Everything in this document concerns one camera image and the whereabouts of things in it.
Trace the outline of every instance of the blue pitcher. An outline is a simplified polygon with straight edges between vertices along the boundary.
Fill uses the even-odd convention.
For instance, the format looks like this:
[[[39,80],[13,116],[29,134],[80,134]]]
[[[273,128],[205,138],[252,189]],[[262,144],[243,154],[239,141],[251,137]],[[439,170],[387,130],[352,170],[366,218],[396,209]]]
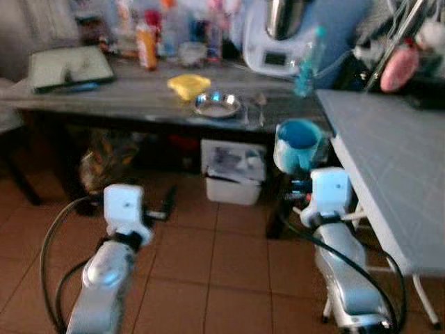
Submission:
[[[273,161],[289,175],[314,167],[317,152],[325,142],[325,134],[308,120],[287,120],[277,126]]]

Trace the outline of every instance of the wall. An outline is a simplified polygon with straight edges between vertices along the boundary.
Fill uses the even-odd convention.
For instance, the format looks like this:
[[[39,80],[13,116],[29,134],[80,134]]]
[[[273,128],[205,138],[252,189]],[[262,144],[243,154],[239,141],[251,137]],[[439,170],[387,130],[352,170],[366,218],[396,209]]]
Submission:
[[[19,81],[34,51],[76,44],[76,24],[69,12],[65,0],[1,0],[0,77]]]

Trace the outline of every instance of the tiled floor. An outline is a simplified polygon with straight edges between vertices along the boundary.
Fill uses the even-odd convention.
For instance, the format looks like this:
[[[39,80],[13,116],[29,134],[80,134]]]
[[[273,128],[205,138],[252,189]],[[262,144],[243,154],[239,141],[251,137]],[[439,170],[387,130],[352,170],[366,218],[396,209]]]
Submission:
[[[30,206],[9,179],[0,179],[0,334],[52,333],[39,288],[38,254],[51,220],[67,201],[49,172],[30,178],[46,202],[40,207]],[[337,332],[333,324],[320,323],[326,293],[313,247],[266,240],[267,204],[209,202],[199,177],[147,172],[149,204],[159,207],[172,184],[179,185],[177,206],[140,252],[122,333]],[[101,217],[70,217],[51,248],[52,289],[68,268],[91,254],[104,233]],[[390,275],[379,278],[391,284]],[[77,274],[64,293],[66,315],[79,289]],[[443,280],[428,280],[426,290],[443,317]],[[410,296],[405,332],[438,333],[430,331],[413,291]]]

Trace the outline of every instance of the black wire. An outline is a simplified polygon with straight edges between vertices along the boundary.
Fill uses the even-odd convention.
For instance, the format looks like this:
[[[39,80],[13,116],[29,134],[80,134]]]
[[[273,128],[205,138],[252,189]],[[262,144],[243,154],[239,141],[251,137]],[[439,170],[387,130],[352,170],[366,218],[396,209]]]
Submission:
[[[398,281],[400,284],[400,290],[402,292],[402,303],[400,305],[400,319],[398,320],[398,329],[401,332],[403,330],[403,327],[405,326],[405,323],[406,323],[407,304],[408,304],[405,280],[403,279],[402,271],[399,268],[399,266],[397,265],[397,262],[395,261],[395,259],[390,254],[385,252],[384,250],[379,249],[375,246],[368,245],[368,244],[362,244],[362,245],[363,245],[363,247],[369,249],[370,251],[376,252],[377,254],[386,257],[391,262],[393,268],[396,270],[396,274],[398,276]]]
[[[72,201],[70,204],[68,204],[66,207],[62,209],[62,211],[59,212],[56,219],[54,219],[53,223],[51,224],[51,227],[49,228],[47,235],[44,238],[43,245],[42,245],[42,251],[40,252],[40,286],[42,288],[43,293],[43,301],[44,301],[44,307],[47,311],[49,320],[51,321],[53,327],[56,329],[57,333],[64,333],[63,330],[63,324],[59,322],[57,317],[55,316],[54,310],[51,305],[51,301],[49,300],[49,293],[48,293],[48,286],[47,286],[47,268],[46,268],[46,261],[47,261],[47,252],[48,247],[51,243],[51,239],[57,230],[57,227],[60,226],[61,223],[63,223],[68,216],[68,214],[80,203],[84,200],[89,199],[89,197],[83,197],[79,198],[77,200]]]
[[[67,331],[67,325],[65,323],[65,320],[63,319],[63,313],[62,313],[62,290],[63,290],[63,285],[65,285],[65,283],[70,279],[70,277],[79,269],[82,269],[83,266],[85,266],[85,264],[87,264],[87,262],[90,259],[86,259],[78,264],[76,264],[74,267],[72,267],[60,280],[58,286],[57,286],[57,290],[56,290],[56,317],[58,320],[58,323],[60,324],[60,331],[62,333],[66,333]]]
[[[317,246],[319,246],[321,248],[324,248],[325,250],[335,254],[337,257],[342,259],[348,266],[350,266],[351,268],[356,270],[356,272],[358,272],[365,279],[367,279],[368,282],[370,282],[371,285],[374,286],[378,290],[378,292],[380,293],[381,297],[383,298],[383,301],[387,305],[388,311],[389,311],[389,316],[391,317],[391,323],[392,323],[392,325],[394,327],[394,332],[395,333],[400,333],[400,329],[398,327],[398,321],[397,321],[396,311],[394,310],[394,306],[393,306],[391,300],[389,299],[389,297],[387,296],[387,294],[382,290],[382,288],[374,280],[374,278],[372,278],[372,276],[370,276],[365,270],[363,270],[363,268],[361,268],[361,266],[359,266],[356,262],[352,261],[349,257],[347,257],[344,254],[340,253],[337,249],[335,249],[335,248],[325,244],[320,239],[317,239],[317,238],[313,237],[310,234],[307,234],[305,232],[297,230],[288,221],[285,221],[282,217],[280,217],[280,219],[286,224],[286,226],[289,229],[291,229],[293,232],[295,232],[299,238],[305,239],[307,241],[310,241],[313,244],[315,244],[315,245],[317,245]]]

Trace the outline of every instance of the orange bottle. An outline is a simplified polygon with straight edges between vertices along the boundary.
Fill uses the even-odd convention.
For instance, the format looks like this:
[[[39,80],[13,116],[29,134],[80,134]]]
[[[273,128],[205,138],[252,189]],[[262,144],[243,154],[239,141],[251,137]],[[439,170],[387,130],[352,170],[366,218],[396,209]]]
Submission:
[[[154,71],[158,65],[156,57],[156,30],[153,26],[148,26],[145,22],[141,22],[136,27],[136,31],[139,63],[143,68]]]

